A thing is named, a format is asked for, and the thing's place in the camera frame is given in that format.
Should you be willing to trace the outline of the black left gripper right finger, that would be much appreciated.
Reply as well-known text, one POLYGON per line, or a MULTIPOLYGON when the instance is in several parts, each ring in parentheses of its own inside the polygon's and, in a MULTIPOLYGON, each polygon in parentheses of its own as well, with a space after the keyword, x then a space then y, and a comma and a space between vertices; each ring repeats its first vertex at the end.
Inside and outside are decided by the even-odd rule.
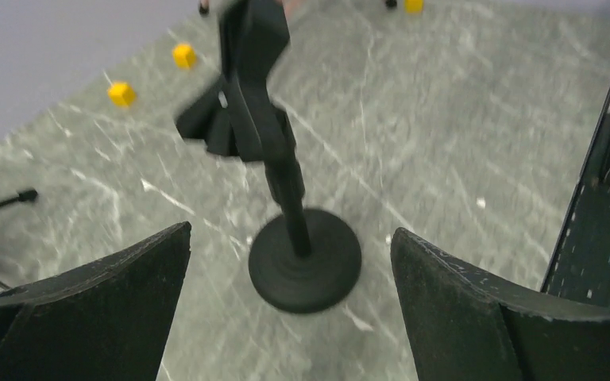
POLYGON ((610 309, 521 287, 411 231, 391 263, 421 380, 610 380, 610 309))

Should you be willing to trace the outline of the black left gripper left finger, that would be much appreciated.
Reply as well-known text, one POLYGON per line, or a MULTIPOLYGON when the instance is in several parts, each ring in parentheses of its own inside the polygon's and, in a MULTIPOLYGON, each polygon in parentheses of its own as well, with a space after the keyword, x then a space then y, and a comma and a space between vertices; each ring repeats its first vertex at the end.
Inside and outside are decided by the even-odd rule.
POLYGON ((176 223, 0 293, 0 380, 156 379, 191 250, 176 223))

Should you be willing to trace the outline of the black round-base holder stand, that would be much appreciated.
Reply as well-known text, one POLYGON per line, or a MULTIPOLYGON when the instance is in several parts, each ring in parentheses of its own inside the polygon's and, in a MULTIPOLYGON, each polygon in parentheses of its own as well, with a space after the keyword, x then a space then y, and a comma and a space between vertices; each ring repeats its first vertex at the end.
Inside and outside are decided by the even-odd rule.
POLYGON ((236 1, 218 25, 221 71, 175 119, 185 140, 210 154, 261 162, 280 214, 256 235, 249 276, 271 306, 314 314, 354 288, 362 254, 354 231, 337 215, 305 208, 305 187, 287 112, 275 105, 267 79, 290 41, 283 8, 274 1, 236 1))

